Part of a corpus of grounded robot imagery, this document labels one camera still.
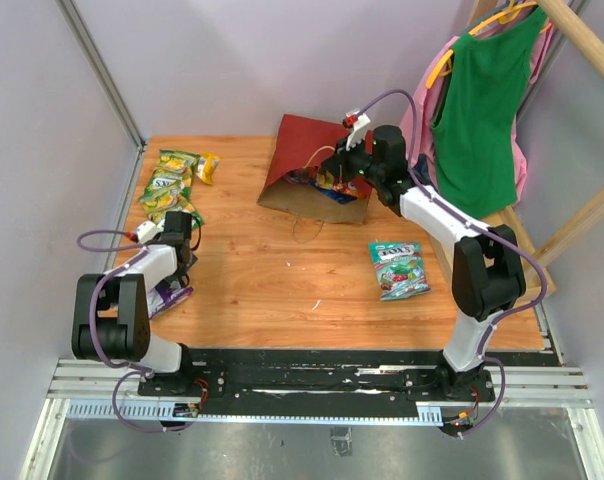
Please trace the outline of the red brown paper bag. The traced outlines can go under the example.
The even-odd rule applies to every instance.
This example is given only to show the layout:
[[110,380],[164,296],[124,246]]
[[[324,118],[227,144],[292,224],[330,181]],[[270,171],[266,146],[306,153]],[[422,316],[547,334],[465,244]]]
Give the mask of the red brown paper bag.
[[291,234],[298,243],[315,238],[302,232],[303,220],[314,223],[317,231],[326,224],[364,223],[371,188],[362,180],[320,171],[346,136],[338,123],[293,114],[281,119],[257,204],[292,215]]

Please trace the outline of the pink shirt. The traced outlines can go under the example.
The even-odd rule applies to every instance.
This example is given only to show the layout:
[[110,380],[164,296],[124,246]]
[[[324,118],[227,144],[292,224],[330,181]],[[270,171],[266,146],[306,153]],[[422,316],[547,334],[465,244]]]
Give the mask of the pink shirt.
[[[506,31],[506,25],[497,25],[493,24],[493,26],[487,28],[484,32],[478,35],[479,38],[489,38],[491,36],[497,35],[502,31]],[[540,74],[541,67],[545,60],[551,38],[554,33],[554,27],[548,27],[548,29],[543,30],[540,33],[534,43],[533,51],[530,57],[530,69],[531,74],[528,80],[528,86],[533,85]],[[413,154],[418,153],[426,153],[434,162],[434,170],[436,173],[436,155],[435,155],[435,144],[433,140],[433,134],[431,130],[431,126],[433,120],[435,118],[436,110],[441,106],[443,100],[446,96],[446,92],[448,86],[446,85],[447,80],[444,78],[439,78],[436,84],[433,86],[431,90],[426,90],[425,81],[430,73],[430,69],[432,69],[437,61],[444,55],[446,50],[451,47],[457,40],[458,36],[453,36],[451,40],[442,48],[442,50],[436,55],[436,57],[432,60],[431,64],[428,67],[428,71],[424,74],[421,83],[418,85],[417,89],[413,94],[414,103],[416,105],[416,116],[412,115],[412,108],[409,106],[404,114],[401,122],[400,129],[402,134],[406,140],[407,144],[407,158],[410,160]],[[515,178],[515,188],[517,200],[515,203],[518,203],[521,199],[522,192],[524,190],[524,186],[527,178],[527,160],[525,155],[523,154],[520,146],[517,143],[517,131],[516,131],[516,121],[517,117],[513,120],[513,124],[511,127],[511,146],[513,152],[513,164],[514,164],[514,178]],[[413,149],[413,153],[409,155],[409,147],[410,147],[410,134],[413,133],[413,127],[416,127],[416,142]]]

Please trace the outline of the teal candy packet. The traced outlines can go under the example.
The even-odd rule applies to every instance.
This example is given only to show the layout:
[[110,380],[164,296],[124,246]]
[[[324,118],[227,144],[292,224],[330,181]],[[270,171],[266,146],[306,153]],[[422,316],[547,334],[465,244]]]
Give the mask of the teal candy packet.
[[418,242],[373,242],[368,248],[381,301],[408,299],[431,290]]

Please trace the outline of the yellow snack packet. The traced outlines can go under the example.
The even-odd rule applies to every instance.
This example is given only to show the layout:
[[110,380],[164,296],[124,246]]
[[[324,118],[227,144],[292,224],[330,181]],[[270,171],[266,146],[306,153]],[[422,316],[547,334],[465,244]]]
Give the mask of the yellow snack packet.
[[205,185],[213,184],[213,175],[219,164],[220,157],[211,153],[201,153],[196,166],[196,176]]

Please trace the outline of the green tank top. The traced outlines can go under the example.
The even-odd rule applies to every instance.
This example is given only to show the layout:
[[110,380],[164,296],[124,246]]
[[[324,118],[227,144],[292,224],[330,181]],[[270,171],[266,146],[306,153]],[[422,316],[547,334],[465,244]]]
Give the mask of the green tank top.
[[482,219],[517,200],[511,127],[531,74],[530,57],[547,16],[540,8],[515,26],[460,51],[432,123],[437,185]]

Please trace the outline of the green Fox's candy packet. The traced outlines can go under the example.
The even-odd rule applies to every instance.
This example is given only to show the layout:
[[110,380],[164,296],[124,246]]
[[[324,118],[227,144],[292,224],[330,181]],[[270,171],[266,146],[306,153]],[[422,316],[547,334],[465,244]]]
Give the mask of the green Fox's candy packet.
[[180,150],[160,150],[157,167],[172,173],[184,174],[192,171],[198,161],[197,154]]

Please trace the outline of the purple snack packet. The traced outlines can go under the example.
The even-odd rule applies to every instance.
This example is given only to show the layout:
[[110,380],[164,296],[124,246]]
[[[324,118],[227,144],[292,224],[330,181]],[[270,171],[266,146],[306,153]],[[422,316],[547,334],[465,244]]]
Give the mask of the purple snack packet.
[[179,283],[156,286],[146,295],[149,318],[153,319],[172,309],[185,301],[192,293],[192,287],[183,287]]

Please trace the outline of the yellow clothes hanger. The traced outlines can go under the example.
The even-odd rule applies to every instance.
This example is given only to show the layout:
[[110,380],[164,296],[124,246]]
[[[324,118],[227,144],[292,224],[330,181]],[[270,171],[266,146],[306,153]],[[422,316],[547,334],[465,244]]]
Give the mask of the yellow clothes hanger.
[[509,1],[506,7],[503,7],[497,13],[490,14],[487,18],[480,20],[467,33],[463,34],[437,61],[434,68],[428,74],[425,81],[426,90],[431,90],[439,78],[444,78],[453,73],[454,59],[460,51],[473,49],[477,44],[483,42],[483,39],[477,39],[477,35],[484,32],[493,24],[506,25],[520,15],[524,9],[531,8],[532,11],[539,7],[536,1]]

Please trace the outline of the blue Doritos chips packet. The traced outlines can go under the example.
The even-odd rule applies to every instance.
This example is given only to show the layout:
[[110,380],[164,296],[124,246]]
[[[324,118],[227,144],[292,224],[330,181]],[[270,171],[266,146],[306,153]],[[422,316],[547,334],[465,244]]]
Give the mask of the blue Doritos chips packet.
[[324,196],[328,197],[329,199],[337,202],[338,204],[344,205],[344,204],[348,204],[350,202],[356,201],[357,197],[353,196],[353,195],[349,195],[349,194],[345,194],[342,192],[338,192],[332,189],[326,189],[323,188],[321,186],[319,186],[316,182],[312,181],[310,183],[310,185],[317,190],[319,193],[323,194]]

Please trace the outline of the orange Fox's fruits packet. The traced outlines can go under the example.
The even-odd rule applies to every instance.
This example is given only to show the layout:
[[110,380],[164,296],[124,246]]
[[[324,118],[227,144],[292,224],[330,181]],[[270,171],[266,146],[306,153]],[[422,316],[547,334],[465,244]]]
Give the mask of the orange Fox's fruits packet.
[[342,182],[334,184],[332,190],[340,197],[350,197],[354,199],[364,199],[368,197],[368,193],[359,189],[353,182]]

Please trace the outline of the red snack packet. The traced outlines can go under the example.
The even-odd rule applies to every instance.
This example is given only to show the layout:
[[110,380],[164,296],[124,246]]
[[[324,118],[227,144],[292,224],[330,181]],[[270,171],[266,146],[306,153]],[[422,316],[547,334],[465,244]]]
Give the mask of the red snack packet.
[[283,179],[291,184],[305,185],[311,183],[316,176],[315,168],[302,168],[287,172]]

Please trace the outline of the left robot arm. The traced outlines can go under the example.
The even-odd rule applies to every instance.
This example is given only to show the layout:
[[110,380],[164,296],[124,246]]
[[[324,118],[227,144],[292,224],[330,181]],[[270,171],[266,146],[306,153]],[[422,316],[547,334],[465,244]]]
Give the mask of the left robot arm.
[[111,270],[77,282],[71,349],[81,360],[112,369],[129,368],[154,392],[182,396],[208,382],[184,344],[151,332],[153,311],[162,312],[190,295],[188,273],[196,263],[193,214],[172,211],[155,224],[141,224],[126,248],[135,255]]

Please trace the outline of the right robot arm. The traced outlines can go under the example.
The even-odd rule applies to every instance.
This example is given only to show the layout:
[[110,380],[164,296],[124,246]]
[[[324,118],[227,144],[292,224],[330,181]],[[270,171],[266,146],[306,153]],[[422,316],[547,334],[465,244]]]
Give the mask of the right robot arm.
[[430,387],[445,399],[459,399],[478,380],[498,322],[526,290],[516,235],[507,225],[491,227],[473,219],[420,183],[398,127],[375,128],[371,145],[365,142],[365,131],[349,127],[348,132],[322,162],[321,172],[366,182],[385,207],[419,225],[453,258],[451,293],[457,318]]

